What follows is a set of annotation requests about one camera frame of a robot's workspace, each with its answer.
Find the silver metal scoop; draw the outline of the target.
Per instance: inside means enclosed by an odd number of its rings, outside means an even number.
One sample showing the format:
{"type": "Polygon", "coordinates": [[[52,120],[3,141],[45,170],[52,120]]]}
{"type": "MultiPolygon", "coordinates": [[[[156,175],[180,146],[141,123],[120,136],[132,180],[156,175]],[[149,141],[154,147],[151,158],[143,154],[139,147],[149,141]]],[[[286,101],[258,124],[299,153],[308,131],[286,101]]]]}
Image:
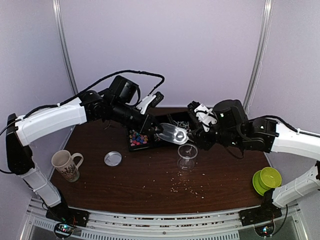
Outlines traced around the silver metal scoop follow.
{"type": "Polygon", "coordinates": [[[184,145],[187,142],[194,142],[189,136],[186,129],[178,127],[176,125],[170,123],[161,123],[163,128],[161,133],[157,133],[157,136],[166,142],[176,144],[176,145],[184,145]]]}

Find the black three-compartment candy tray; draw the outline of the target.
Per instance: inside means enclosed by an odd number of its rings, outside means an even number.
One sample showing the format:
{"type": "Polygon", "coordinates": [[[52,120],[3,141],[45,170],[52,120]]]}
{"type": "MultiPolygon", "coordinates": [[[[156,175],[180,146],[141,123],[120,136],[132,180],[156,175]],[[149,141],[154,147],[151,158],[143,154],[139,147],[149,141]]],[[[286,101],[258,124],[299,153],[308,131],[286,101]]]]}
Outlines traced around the black three-compartment candy tray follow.
{"type": "MultiPolygon", "coordinates": [[[[191,132],[196,128],[196,124],[187,111],[163,114],[155,117],[160,123],[168,123],[191,132]]],[[[173,145],[173,143],[160,139],[156,134],[144,135],[136,132],[134,129],[126,130],[128,150],[130,152],[143,149],[153,149],[173,145]]]]}

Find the clear plastic jar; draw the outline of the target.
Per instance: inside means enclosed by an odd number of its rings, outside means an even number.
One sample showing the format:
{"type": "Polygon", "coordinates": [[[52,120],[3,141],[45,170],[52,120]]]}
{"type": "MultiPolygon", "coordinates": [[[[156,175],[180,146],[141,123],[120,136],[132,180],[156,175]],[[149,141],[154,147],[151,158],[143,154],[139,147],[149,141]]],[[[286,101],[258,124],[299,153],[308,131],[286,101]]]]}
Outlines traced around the clear plastic jar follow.
{"type": "Polygon", "coordinates": [[[195,159],[198,156],[198,148],[190,143],[180,145],[177,150],[177,167],[182,171],[191,171],[195,166],[195,159]]]}

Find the silver metal jar lid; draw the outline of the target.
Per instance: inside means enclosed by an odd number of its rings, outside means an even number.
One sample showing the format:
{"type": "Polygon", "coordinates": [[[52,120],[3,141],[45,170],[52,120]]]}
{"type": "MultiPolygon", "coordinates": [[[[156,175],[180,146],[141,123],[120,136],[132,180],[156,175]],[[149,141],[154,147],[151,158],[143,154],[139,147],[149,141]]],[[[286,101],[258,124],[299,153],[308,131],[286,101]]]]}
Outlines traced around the silver metal jar lid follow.
{"type": "Polygon", "coordinates": [[[122,161],[122,155],[118,151],[110,151],[104,156],[104,163],[109,167],[118,166],[122,161]]]}

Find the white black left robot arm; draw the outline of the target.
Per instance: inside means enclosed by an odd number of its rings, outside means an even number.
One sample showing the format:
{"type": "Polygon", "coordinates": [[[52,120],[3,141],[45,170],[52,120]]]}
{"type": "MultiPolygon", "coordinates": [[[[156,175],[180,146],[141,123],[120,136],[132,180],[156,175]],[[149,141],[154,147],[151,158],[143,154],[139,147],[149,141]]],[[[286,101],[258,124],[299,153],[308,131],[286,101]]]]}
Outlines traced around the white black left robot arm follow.
{"type": "Polygon", "coordinates": [[[72,211],[63,204],[62,194],[33,161],[30,143],[64,128],[96,120],[112,120],[143,135],[162,132],[159,122],[147,110],[158,105],[164,95],[152,91],[131,105],[134,94],[139,93],[136,83],[117,75],[111,85],[100,92],[85,90],[66,103],[46,106],[22,116],[11,114],[5,136],[8,173],[24,179],[61,222],[69,221],[72,211]]]}

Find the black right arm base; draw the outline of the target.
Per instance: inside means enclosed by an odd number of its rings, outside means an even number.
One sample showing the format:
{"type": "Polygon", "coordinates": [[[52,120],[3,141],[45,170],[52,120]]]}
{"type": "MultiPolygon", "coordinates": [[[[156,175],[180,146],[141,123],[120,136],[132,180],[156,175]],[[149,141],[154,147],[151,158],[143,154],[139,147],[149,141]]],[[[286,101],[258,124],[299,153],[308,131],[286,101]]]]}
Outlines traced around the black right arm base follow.
{"type": "Polygon", "coordinates": [[[241,225],[254,225],[255,233],[264,239],[273,237],[277,232],[275,219],[282,216],[281,208],[273,204],[273,191],[267,190],[262,198],[262,203],[258,207],[241,210],[239,218],[241,225]]]}

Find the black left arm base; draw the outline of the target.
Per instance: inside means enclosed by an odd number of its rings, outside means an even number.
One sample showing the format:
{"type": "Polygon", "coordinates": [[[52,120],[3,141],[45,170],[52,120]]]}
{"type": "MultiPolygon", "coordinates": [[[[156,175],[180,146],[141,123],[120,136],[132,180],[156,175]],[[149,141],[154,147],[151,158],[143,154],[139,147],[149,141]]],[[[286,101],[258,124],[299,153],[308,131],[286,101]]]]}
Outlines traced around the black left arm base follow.
{"type": "Polygon", "coordinates": [[[47,205],[42,200],[42,206],[46,208],[46,218],[55,220],[57,223],[53,227],[53,233],[60,240],[69,238],[77,227],[86,227],[90,213],[86,210],[80,210],[69,207],[62,192],[58,190],[61,202],[53,207],[47,205]]]}

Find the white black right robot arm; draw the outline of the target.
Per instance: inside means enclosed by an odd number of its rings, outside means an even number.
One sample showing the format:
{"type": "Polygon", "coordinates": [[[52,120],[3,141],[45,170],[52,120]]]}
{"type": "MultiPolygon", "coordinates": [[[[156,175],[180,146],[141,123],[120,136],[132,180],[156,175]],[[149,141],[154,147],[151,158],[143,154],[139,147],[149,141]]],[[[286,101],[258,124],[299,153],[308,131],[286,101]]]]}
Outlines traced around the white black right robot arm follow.
{"type": "Polygon", "coordinates": [[[295,128],[275,115],[248,119],[237,99],[223,100],[212,108],[192,101],[187,108],[197,124],[190,138],[199,149],[207,151],[214,144],[220,144],[226,149],[238,148],[241,152],[287,153],[316,161],[306,173],[265,193],[264,204],[256,210],[259,220],[268,220],[276,207],[282,208],[320,188],[319,134],[295,128]]]}

